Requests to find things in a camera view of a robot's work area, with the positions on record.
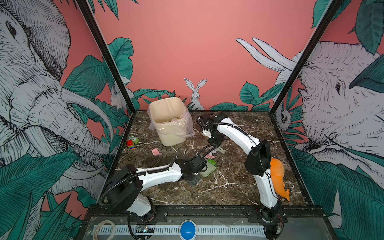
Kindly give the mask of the light green hand brush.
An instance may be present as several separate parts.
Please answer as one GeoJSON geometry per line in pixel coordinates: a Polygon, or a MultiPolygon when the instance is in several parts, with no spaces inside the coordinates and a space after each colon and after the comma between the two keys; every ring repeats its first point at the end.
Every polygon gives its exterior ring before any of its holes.
{"type": "Polygon", "coordinates": [[[225,150],[222,149],[221,147],[218,147],[218,148],[217,148],[217,152],[220,152],[220,153],[222,153],[222,154],[225,154],[225,153],[226,153],[225,150]]]}

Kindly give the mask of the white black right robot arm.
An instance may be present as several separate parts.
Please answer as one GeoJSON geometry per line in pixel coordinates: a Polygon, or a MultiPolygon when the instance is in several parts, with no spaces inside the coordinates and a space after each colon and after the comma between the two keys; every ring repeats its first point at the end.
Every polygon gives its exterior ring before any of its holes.
{"type": "Polygon", "coordinates": [[[225,113],[204,114],[196,119],[210,143],[219,146],[224,138],[232,140],[247,155],[244,166],[255,178],[262,210],[274,214],[282,209],[271,176],[271,149],[266,140],[259,140],[236,125],[225,113]]]}

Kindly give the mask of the clear plastic bin liner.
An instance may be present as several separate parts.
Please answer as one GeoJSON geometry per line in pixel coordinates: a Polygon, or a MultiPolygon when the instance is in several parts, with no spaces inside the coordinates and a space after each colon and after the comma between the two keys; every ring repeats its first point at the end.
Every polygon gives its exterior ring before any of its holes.
{"type": "Polygon", "coordinates": [[[188,138],[194,136],[192,116],[188,110],[148,110],[150,129],[161,137],[188,138]]]}

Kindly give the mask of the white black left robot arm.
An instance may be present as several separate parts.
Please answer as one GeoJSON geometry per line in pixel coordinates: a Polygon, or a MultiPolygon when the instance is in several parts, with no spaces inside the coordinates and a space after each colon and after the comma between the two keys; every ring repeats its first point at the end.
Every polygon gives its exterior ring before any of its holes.
{"type": "Polygon", "coordinates": [[[134,165],[127,165],[107,181],[98,204],[109,207],[113,214],[128,211],[136,214],[143,222],[150,222],[156,217],[156,208],[152,200],[141,192],[179,181],[186,181],[191,186],[196,185],[201,179],[199,173],[208,169],[205,156],[219,146],[208,145],[187,160],[174,157],[170,164],[161,167],[139,169],[134,165]]]}

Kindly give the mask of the light green plastic dustpan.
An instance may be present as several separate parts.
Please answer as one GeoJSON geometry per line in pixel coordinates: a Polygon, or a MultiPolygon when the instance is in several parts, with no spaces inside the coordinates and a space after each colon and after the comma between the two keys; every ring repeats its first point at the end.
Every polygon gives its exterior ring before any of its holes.
{"type": "Polygon", "coordinates": [[[213,166],[212,164],[208,163],[207,159],[207,167],[206,169],[200,173],[201,177],[208,177],[210,174],[212,174],[217,169],[217,165],[213,166]]]}

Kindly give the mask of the cream plastic trash bin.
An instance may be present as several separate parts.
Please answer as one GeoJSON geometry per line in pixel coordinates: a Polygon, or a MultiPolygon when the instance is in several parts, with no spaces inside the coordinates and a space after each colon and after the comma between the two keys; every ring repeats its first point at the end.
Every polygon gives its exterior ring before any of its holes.
{"type": "Polygon", "coordinates": [[[156,130],[163,146],[171,147],[186,140],[188,130],[188,111],[180,98],[172,97],[157,100],[149,105],[150,129],[156,130]]]}

